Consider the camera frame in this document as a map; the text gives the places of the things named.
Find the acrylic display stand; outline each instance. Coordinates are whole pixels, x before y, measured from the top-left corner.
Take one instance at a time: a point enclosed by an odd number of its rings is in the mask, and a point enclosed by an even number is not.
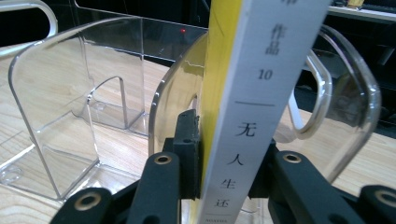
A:
[[[16,128],[2,139],[0,156],[1,184],[60,201],[87,187],[117,192],[138,179],[106,163],[100,150],[116,150],[101,148],[93,125],[147,137],[145,58],[172,62],[205,32],[87,8],[73,7],[73,16],[83,25],[14,58],[8,82],[27,132]]]
[[[171,67],[157,90],[160,94],[154,98],[150,111],[150,153],[161,151],[165,137],[173,137],[177,115],[188,109],[195,97],[199,98],[205,42],[206,36],[198,40]],[[279,149],[303,153],[332,182],[375,128],[380,91],[359,53],[328,26],[321,28],[304,69],[313,73],[318,84],[312,116],[309,120],[300,118],[292,95],[290,112],[285,110],[274,139]]]

